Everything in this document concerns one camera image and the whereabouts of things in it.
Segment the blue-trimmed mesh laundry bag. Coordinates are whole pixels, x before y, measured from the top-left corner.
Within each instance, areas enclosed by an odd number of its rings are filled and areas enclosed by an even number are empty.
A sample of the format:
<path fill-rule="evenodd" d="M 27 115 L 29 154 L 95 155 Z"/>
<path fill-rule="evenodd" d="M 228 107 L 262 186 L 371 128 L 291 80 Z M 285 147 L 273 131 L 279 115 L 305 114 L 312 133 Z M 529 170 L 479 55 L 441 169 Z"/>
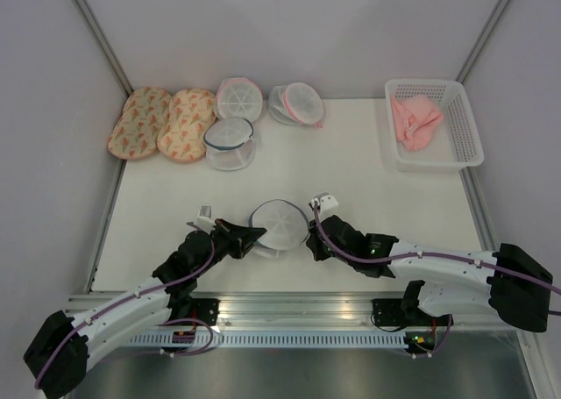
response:
<path fill-rule="evenodd" d="M 262 203 L 248 217 L 248 225 L 266 229 L 252 251 L 268 259 L 278 259 L 295 250 L 309 235 L 306 214 L 298 206 L 282 199 Z"/>

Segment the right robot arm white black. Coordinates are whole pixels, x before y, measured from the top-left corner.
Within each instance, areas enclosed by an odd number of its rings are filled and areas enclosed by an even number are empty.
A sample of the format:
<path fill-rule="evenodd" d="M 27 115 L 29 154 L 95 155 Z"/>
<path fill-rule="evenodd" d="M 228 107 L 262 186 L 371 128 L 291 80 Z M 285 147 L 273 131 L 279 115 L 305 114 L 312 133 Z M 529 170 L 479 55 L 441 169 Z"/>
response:
<path fill-rule="evenodd" d="M 315 217 L 308 249 L 368 278 L 404 281 L 402 318 L 410 324 L 448 315 L 490 315 L 523 331 L 548 327 L 553 276 L 519 246 L 498 251 L 428 251 L 395 236 L 362 233 L 337 216 Z"/>

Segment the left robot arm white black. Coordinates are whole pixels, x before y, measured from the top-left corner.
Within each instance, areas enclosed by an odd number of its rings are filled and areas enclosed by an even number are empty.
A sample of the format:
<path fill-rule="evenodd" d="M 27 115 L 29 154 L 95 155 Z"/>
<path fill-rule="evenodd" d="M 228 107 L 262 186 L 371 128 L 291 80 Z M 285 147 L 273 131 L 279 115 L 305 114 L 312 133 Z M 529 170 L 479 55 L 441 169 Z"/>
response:
<path fill-rule="evenodd" d="M 133 289 L 74 316 L 63 310 L 52 313 L 23 356 L 35 389 L 47 398 L 61 398 L 130 338 L 156 325 L 186 323 L 198 277 L 226 256 L 244 258 L 265 234 L 264 228 L 223 219 L 215 220 L 209 232 L 195 226 L 167 260 Z"/>

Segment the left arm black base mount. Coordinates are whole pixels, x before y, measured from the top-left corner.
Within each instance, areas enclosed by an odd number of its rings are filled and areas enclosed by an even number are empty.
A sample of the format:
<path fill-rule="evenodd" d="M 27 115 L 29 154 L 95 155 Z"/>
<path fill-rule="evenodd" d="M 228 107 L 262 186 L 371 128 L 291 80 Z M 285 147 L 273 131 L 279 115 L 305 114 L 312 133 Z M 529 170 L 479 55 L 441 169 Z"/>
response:
<path fill-rule="evenodd" d="M 213 326 L 217 323 L 219 303 L 220 301 L 216 298 L 188 297 L 172 307 L 168 321 L 194 318 L 203 321 L 209 326 Z"/>

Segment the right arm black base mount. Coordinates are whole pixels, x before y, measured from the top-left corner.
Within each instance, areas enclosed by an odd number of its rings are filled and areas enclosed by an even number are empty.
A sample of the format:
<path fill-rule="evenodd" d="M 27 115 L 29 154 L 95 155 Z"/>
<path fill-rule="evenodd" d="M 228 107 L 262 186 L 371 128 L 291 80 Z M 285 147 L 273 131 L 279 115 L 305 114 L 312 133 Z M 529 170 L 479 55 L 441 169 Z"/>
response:
<path fill-rule="evenodd" d="M 416 306 L 403 305 L 399 298 L 373 299 L 371 317 L 375 326 L 388 330 L 433 324 L 433 317 Z"/>

